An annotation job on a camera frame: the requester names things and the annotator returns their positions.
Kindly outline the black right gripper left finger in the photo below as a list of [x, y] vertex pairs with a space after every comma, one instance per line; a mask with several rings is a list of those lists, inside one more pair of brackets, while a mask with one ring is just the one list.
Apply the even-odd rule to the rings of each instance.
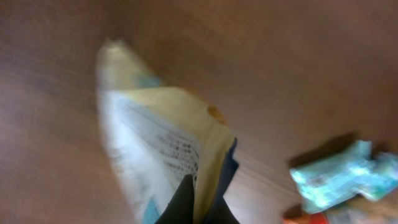
[[193, 176], [188, 174], [156, 224], [192, 224], [194, 198]]

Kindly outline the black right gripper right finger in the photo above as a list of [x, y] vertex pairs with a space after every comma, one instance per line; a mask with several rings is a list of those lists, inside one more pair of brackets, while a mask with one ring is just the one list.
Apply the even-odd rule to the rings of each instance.
[[215, 203], [206, 215], [204, 224], [239, 224], [223, 197]]

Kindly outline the cream wipes packet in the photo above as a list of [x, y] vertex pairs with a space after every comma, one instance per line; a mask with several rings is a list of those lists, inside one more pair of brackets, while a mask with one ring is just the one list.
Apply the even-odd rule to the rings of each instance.
[[193, 176], [203, 223], [237, 169], [237, 138], [216, 107], [164, 83], [120, 40], [100, 48], [96, 95], [103, 147], [137, 223], [155, 223]]

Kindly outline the teal snack packet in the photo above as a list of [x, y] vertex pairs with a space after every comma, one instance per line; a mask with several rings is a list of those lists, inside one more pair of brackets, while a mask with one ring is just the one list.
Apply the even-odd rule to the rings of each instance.
[[358, 140], [343, 152], [290, 169], [308, 213], [322, 212], [360, 194], [377, 202], [397, 188], [397, 155], [371, 159], [372, 142]]

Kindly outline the orange spaghetti package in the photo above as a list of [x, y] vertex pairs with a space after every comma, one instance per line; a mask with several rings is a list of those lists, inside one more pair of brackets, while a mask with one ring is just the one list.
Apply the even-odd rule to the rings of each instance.
[[309, 214], [301, 205], [291, 207], [282, 215], [283, 224], [395, 224], [397, 223], [397, 192], [371, 202], [355, 197], [320, 213]]

